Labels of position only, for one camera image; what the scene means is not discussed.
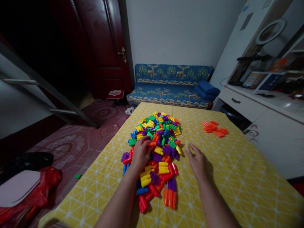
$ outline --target tiled floor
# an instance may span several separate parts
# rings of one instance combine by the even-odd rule
[[[77,183],[76,174],[84,174],[124,122],[129,118],[123,106],[96,100],[82,111],[100,125],[99,129],[66,125],[27,152],[49,152],[54,155],[53,166],[62,171],[62,181],[55,192],[55,205],[44,208],[30,227],[37,227],[39,219],[56,207]]]

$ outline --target sticker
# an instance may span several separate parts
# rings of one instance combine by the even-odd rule
[[[249,8],[249,5],[246,5],[246,6],[244,7],[244,9],[243,9],[243,12],[245,12],[246,10],[248,10],[248,8]]]
[[[240,29],[241,31],[244,30],[247,27],[247,25],[248,25],[248,23],[249,23],[252,15],[253,15],[253,13],[247,15],[247,17],[246,17],[246,19],[244,21],[244,24],[242,25],[242,27]]]
[[[272,2],[272,0],[266,0],[265,3],[264,3],[264,5],[263,5],[263,8],[268,7],[271,4],[271,2]]]

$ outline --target hand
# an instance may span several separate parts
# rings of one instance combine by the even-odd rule
[[[134,147],[134,153],[133,153],[133,158],[130,168],[132,167],[132,169],[134,169],[134,171],[138,174],[141,172],[141,170],[145,167],[145,165],[149,161],[150,153],[153,149],[153,147],[148,147],[147,149],[148,144],[152,142],[151,140],[147,140],[144,142],[144,140],[147,138],[149,138],[149,136],[141,137],[136,142]]]
[[[191,150],[187,147],[186,152],[189,157],[191,169],[196,177],[197,182],[207,181],[207,158],[206,156],[193,144],[189,146],[195,151],[196,155],[192,154]]]

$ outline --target dark red door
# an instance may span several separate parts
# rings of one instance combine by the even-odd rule
[[[118,0],[50,0],[49,5],[94,98],[105,99],[111,90],[130,93]]]

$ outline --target red bag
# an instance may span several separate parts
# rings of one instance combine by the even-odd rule
[[[20,221],[31,220],[48,203],[50,191],[61,181],[61,173],[53,166],[39,170],[40,182],[30,194],[14,207],[0,207],[0,226],[15,227]]]

